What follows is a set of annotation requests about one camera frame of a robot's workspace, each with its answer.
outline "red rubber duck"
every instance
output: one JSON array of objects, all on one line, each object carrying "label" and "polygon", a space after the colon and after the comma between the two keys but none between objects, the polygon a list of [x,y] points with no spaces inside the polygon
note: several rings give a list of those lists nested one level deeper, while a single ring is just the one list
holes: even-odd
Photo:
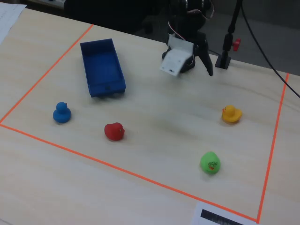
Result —
[{"label": "red rubber duck", "polygon": [[106,137],[112,141],[119,141],[123,138],[125,130],[120,123],[109,123],[104,127]]}]

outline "rubber duck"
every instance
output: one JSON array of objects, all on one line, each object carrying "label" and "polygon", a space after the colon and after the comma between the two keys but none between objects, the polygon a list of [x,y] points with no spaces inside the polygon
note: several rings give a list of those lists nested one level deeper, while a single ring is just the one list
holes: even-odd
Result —
[{"label": "rubber duck", "polygon": [[71,118],[71,110],[65,102],[59,102],[53,112],[53,119],[58,123],[66,123]]},{"label": "rubber duck", "polygon": [[119,141],[123,138],[125,130],[120,123],[109,123],[104,127],[106,137],[112,141]]},{"label": "rubber duck", "polygon": [[214,152],[209,151],[201,157],[200,167],[207,173],[217,173],[221,167],[221,161]]},{"label": "rubber duck", "polygon": [[242,111],[240,109],[236,109],[233,105],[227,105],[222,110],[222,118],[226,122],[235,123],[240,120],[242,117]]}]

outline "green rubber duck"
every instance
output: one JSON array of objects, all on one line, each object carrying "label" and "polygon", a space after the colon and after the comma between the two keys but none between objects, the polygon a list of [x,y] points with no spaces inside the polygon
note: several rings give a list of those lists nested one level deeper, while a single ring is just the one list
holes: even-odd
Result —
[{"label": "green rubber duck", "polygon": [[212,152],[206,152],[200,160],[201,168],[207,173],[217,173],[221,167],[221,161],[217,155]]}]

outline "wire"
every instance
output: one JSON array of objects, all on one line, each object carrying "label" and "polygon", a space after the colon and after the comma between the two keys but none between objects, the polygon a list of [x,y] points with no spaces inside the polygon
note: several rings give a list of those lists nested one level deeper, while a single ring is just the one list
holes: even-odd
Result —
[{"label": "wire", "polygon": [[193,9],[193,10],[189,10],[187,11],[188,14],[191,14],[191,13],[195,13],[195,12],[200,12],[202,14],[202,16],[206,19],[206,20],[210,20],[213,16],[214,16],[214,13],[215,13],[215,6],[214,6],[214,3],[212,3],[212,0],[210,0],[211,2],[211,5],[212,5],[212,12],[211,12],[211,15],[207,18],[203,15],[202,11],[199,10],[199,9]]},{"label": "wire", "polygon": [[170,21],[168,21],[168,25],[169,25],[170,29],[171,29],[175,34],[177,34],[177,36],[179,36],[182,40],[185,40],[185,38],[184,38],[183,36],[181,36],[179,33],[177,33],[177,32],[175,31],[175,29],[170,25]]},{"label": "wire", "polygon": [[[177,36],[179,36],[182,40],[185,41],[185,38],[175,31],[175,29],[170,25],[170,22],[169,22],[169,21],[168,21],[168,25],[169,25],[170,29],[171,29],[175,34],[177,34]],[[193,62],[194,62],[194,55],[193,55],[193,60],[192,60],[191,64],[188,64],[188,66],[192,65]]]},{"label": "wire", "polygon": [[211,50],[211,49],[209,49],[208,51],[210,51],[210,52],[212,52],[212,53],[215,53],[216,55],[220,55],[219,53],[217,53],[217,52],[215,52],[215,51],[213,51],[213,50]]},{"label": "wire", "polygon": [[242,14],[243,14],[243,17],[244,17],[244,19],[245,19],[245,22],[246,22],[246,24],[247,24],[247,27],[248,27],[248,29],[249,29],[249,31],[250,31],[250,33],[251,33],[251,35],[252,35],[252,37],[253,37],[253,39],[254,39],[256,45],[257,45],[257,47],[258,47],[259,50],[261,51],[263,57],[266,59],[268,65],[274,70],[274,72],[275,72],[275,73],[277,74],[277,76],[283,81],[283,83],[285,83],[286,86],[287,86],[289,89],[291,89],[291,91],[294,92],[295,95],[297,95],[298,97],[300,97],[300,95],[299,95],[293,88],[291,88],[291,86],[290,86],[290,85],[282,78],[282,76],[281,76],[281,75],[276,71],[276,69],[272,66],[272,64],[271,64],[270,61],[268,60],[266,54],[263,52],[263,49],[261,48],[261,46],[259,45],[258,41],[256,40],[256,37],[254,36],[254,33],[253,33],[253,31],[252,31],[252,29],[251,29],[251,27],[250,27],[250,25],[249,25],[249,23],[248,23],[248,20],[247,20],[247,18],[246,18],[246,15],[245,15],[245,12],[244,12],[243,5],[241,5],[241,10],[242,10]]}]

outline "black stand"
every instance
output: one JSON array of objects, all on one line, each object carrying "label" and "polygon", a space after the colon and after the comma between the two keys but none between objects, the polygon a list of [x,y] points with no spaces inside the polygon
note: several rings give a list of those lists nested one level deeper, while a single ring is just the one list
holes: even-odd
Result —
[{"label": "black stand", "polygon": [[223,52],[222,55],[219,55],[219,57],[217,58],[215,67],[222,68],[222,69],[228,68],[229,62],[231,60],[231,57],[228,56],[228,52],[230,51],[231,46],[233,45],[233,33],[235,30],[235,24],[238,19],[242,1],[243,0],[237,0],[236,2],[231,24],[228,27],[228,34],[226,34],[224,38]]}]

